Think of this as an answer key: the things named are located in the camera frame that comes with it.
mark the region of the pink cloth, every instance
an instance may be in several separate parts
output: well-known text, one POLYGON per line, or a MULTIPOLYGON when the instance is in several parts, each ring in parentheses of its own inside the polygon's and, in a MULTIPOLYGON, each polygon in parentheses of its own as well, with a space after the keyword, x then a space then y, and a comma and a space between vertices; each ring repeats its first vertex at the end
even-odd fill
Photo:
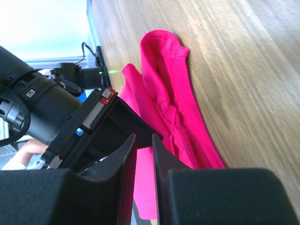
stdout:
MULTIPOLYGON (((125 66, 126 84, 120 97, 186 165, 224 168, 192 92, 188 53, 168 31, 147 33, 141 40, 142 75, 134 65, 125 66)), ((157 218, 152 148, 137 152, 134 200, 142 219, 157 218)))

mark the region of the person's hand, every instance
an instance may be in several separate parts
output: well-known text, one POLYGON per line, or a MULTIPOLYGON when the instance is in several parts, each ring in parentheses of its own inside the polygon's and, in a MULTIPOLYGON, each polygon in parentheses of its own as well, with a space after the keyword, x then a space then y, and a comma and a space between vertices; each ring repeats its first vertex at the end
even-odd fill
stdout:
POLYGON ((27 141, 15 154, 14 159, 18 160, 25 167, 28 166, 33 154, 42 154, 48 148, 47 145, 39 142, 36 139, 27 141))

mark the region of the black device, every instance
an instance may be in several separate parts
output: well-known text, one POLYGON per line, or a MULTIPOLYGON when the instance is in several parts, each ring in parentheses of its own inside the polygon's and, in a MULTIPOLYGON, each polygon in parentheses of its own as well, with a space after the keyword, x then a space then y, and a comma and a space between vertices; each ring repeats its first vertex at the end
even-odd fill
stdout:
POLYGON ((83 58, 85 57, 84 47, 87 47, 95 57, 95 68, 81 68, 77 63, 58 63, 56 68, 51 70, 51 74, 61 78, 67 91, 78 97, 84 90, 95 88, 110 88, 111 82, 107 67, 104 62, 100 46, 96 47, 96 53, 85 43, 82 43, 83 58))
POLYGON ((20 130, 0 145, 23 133, 49 145, 43 170, 0 172, 0 224, 130 224, 136 151, 149 146, 160 224, 298 224, 274 174, 189 169, 112 88, 81 103, 2 47, 0 76, 0 116, 20 130))

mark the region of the black cable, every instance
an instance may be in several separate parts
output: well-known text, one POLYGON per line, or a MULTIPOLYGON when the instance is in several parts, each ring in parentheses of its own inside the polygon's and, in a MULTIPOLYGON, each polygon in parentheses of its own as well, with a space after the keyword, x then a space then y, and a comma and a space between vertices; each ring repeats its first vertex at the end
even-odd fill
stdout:
POLYGON ((77 84, 74 84, 74 83, 72 83, 70 81, 67 81, 67 80, 64 80, 64 79, 62 79, 62 82, 66 86, 65 90, 67 92, 69 92, 70 94, 72 94, 73 96, 79 97, 83 93, 82 89, 77 84))
POLYGON ((85 59, 84 47, 86 47, 92 53, 92 55, 94 57, 97 57, 97 55, 93 52, 93 50, 85 42, 82 42, 81 49, 82 49, 82 53, 83 53, 83 58, 81 60, 79 60, 78 62, 76 62, 75 64, 78 64, 78 63, 82 62, 85 59))
POLYGON ((28 106, 13 90, 7 87, 2 87, 2 90, 0 91, 0 98, 14 103, 17 107, 19 107, 21 113, 24 115, 24 123, 21 127, 20 132, 13 135, 12 137, 0 140, 0 147, 2 147, 8 144, 15 143, 27 133, 30 127, 31 117, 28 106))

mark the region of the wooden table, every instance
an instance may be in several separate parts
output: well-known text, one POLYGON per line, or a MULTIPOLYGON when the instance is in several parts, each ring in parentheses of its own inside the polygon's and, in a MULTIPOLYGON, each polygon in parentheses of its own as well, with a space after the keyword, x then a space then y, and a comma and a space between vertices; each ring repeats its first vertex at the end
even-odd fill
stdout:
POLYGON ((300 1, 93 0, 112 85, 140 69, 150 30, 191 49, 191 81, 211 138, 228 167, 266 167, 300 216, 300 1))

